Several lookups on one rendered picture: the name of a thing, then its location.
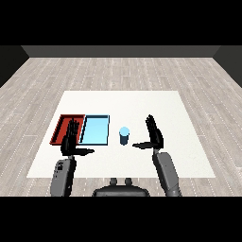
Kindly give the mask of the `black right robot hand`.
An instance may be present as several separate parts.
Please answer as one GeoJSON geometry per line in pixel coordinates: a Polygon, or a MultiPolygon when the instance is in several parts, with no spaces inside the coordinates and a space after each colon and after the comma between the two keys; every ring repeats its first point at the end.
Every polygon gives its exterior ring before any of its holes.
{"type": "Polygon", "coordinates": [[[146,119],[147,130],[149,134],[149,142],[133,144],[134,147],[140,149],[154,148],[161,149],[164,147],[164,137],[161,131],[157,128],[154,117],[150,114],[146,119]]]}

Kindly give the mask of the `dark grey robot body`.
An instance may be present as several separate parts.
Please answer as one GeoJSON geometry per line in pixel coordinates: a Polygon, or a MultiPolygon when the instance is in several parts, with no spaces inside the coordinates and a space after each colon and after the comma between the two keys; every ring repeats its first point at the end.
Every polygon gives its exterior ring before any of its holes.
{"type": "Polygon", "coordinates": [[[149,197],[149,192],[132,184],[131,178],[125,178],[124,185],[117,184],[117,178],[111,178],[110,184],[98,188],[93,192],[93,197],[149,197]]]}

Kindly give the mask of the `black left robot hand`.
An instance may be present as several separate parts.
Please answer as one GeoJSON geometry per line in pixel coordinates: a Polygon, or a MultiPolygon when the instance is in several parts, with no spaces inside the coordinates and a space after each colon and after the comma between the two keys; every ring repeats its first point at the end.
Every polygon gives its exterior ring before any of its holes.
{"type": "Polygon", "coordinates": [[[67,126],[66,134],[63,136],[60,146],[60,151],[63,156],[86,156],[89,153],[94,153],[93,149],[89,148],[76,148],[78,136],[79,122],[72,118],[67,126]]]}

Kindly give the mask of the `red shallow open box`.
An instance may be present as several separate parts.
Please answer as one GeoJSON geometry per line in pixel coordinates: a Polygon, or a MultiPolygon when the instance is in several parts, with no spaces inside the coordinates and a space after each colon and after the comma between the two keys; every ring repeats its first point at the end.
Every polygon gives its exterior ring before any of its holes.
{"type": "Polygon", "coordinates": [[[84,122],[84,114],[62,114],[59,118],[59,121],[55,127],[52,138],[49,142],[52,146],[60,146],[63,136],[67,132],[68,124],[71,120],[74,120],[78,123],[78,135],[76,144],[79,144],[79,136],[81,133],[81,128],[84,122]]]}

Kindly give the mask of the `light blue shallow open box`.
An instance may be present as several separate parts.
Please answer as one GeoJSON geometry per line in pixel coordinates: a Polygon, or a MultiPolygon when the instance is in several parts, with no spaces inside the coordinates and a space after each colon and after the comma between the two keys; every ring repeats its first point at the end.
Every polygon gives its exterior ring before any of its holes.
{"type": "Polygon", "coordinates": [[[107,114],[87,114],[79,135],[79,144],[106,146],[109,138],[109,124],[110,117],[107,114]]]}

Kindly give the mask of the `small blue can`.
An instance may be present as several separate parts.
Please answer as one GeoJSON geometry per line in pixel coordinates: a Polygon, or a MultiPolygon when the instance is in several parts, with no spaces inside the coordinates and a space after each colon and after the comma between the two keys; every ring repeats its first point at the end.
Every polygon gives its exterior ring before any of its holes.
{"type": "Polygon", "coordinates": [[[122,127],[119,131],[120,144],[125,146],[128,143],[130,130],[127,127],[122,127]]]}

